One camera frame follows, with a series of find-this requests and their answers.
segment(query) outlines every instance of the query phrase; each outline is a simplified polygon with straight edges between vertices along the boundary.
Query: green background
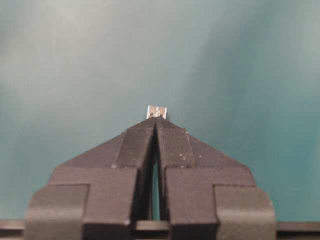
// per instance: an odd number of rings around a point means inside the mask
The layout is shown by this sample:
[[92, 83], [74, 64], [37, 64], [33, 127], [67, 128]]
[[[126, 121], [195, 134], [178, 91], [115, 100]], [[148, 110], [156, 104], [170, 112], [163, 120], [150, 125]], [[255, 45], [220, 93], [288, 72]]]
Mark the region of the green background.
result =
[[0, 1], [0, 218], [147, 105], [320, 220], [320, 1]]

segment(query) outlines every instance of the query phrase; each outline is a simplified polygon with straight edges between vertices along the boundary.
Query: teal backdrop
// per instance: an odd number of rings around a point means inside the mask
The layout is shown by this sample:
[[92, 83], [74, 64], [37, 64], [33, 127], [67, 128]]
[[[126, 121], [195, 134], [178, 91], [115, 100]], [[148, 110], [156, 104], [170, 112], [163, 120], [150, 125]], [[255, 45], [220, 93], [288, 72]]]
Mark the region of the teal backdrop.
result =
[[320, 1], [0, 1], [0, 219], [148, 104], [320, 221]]

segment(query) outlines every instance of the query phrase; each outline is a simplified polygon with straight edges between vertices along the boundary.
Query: small electronic component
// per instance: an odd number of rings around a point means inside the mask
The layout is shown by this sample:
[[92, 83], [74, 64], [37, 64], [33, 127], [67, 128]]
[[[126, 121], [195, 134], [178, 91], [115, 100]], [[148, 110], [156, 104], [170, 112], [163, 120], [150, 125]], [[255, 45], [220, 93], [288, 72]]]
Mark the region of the small electronic component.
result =
[[148, 106], [148, 110], [146, 113], [146, 119], [153, 118], [153, 117], [162, 117], [166, 119], [167, 116], [167, 108], [164, 106]]

